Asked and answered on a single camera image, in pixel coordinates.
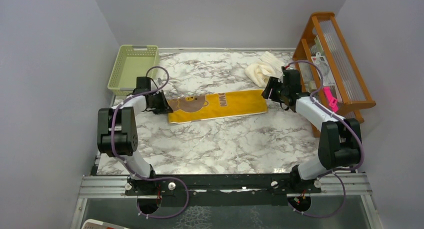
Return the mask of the brown yellow bear towel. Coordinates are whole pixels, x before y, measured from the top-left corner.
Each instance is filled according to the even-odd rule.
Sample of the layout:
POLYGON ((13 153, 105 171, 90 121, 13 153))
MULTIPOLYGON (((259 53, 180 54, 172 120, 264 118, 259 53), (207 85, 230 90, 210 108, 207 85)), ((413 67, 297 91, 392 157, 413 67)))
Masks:
POLYGON ((262 91, 258 89, 181 97, 170 99, 167 102, 173 110, 172 113, 168 114, 170 124, 184 124, 268 112, 267 102, 262 97, 262 91))

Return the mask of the cream white towel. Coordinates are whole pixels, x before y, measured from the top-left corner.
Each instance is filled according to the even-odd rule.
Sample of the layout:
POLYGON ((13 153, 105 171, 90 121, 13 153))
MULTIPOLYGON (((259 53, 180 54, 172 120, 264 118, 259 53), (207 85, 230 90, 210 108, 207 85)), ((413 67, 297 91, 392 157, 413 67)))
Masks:
POLYGON ((244 74, 258 87, 265 88, 271 77, 280 78, 286 63, 271 52, 264 52, 257 62, 244 69, 244 74))

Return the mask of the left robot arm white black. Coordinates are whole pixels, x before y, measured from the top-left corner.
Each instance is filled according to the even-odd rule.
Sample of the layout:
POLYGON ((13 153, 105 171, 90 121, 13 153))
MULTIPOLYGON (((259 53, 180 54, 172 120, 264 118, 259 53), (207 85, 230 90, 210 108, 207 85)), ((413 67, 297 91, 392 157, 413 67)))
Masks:
POLYGON ((155 171, 145 161, 138 148, 136 115, 152 112, 155 115, 169 114, 173 109, 162 90, 152 89, 155 84, 148 76, 136 78, 136 87, 128 95, 131 100, 121 107, 101 108, 97 113, 97 148, 100 153, 121 162, 130 168, 125 189, 152 194, 157 189, 155 171))

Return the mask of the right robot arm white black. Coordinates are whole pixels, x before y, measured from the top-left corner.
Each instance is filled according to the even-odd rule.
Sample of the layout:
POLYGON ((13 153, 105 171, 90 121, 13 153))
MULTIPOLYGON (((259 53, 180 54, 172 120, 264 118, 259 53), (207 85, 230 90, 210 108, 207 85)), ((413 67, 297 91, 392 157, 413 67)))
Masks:
POLYGON ((282 78, 271 76, 261 95, 302 115, 320 133, 317 156, 291 170, 288 185, 292 191, 300 193, 308 187, 310 180, 363 163, 360 123, 336 114, 312 94, 303 92, 299 71, 285 70, 282 78))

